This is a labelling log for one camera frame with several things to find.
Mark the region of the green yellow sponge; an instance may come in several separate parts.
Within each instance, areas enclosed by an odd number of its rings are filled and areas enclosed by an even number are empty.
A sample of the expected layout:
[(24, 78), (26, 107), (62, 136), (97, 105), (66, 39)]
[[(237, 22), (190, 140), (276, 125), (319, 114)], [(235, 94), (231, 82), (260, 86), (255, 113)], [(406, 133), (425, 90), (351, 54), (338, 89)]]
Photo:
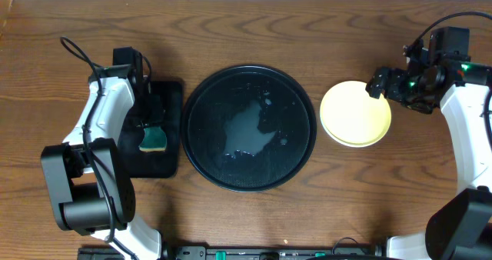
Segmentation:
[(138, 146), (142, 152), (164, 152), (168, 138), (160, 126), (144, 128), (144, 138)]

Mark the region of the yellow plate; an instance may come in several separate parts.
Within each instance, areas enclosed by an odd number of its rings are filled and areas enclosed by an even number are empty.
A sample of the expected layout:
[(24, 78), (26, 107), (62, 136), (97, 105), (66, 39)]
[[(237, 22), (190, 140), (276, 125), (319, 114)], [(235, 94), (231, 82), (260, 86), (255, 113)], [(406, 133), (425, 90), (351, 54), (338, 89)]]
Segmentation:
[(391, 108), (383, 96), (370, 97), (365, 87), (366, 84), (359, 81), (340, 82), (331, 87), (320, 105), (323, 128), (384, 137), (391, 126)]

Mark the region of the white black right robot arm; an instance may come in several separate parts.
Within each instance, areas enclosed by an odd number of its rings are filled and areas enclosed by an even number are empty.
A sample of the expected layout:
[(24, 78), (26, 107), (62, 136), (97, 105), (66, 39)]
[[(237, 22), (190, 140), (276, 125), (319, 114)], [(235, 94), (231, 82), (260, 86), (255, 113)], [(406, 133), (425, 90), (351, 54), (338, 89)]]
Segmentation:
[(397, 259), (491, 257), (491, 68), (446, 60), (420, 70), (379, 68), (369, 96), (445, 117), (457, 164), (457, 194), (433, 214), (424, 232), (387, 240)]

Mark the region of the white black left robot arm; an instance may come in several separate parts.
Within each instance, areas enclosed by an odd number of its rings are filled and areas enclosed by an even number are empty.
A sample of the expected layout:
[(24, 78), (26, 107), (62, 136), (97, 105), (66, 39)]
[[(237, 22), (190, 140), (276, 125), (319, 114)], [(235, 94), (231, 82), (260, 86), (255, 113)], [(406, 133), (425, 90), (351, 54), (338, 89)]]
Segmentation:
[(126, 259), (160, 259), (158, 230), (136, 213), (130, 175), (117, 144), (139, 91), (148, 90), (141, 68), (96, 68), (89, 98), (74, 129), (41, 154), (42, 171), (58, 227), (108, 243)]

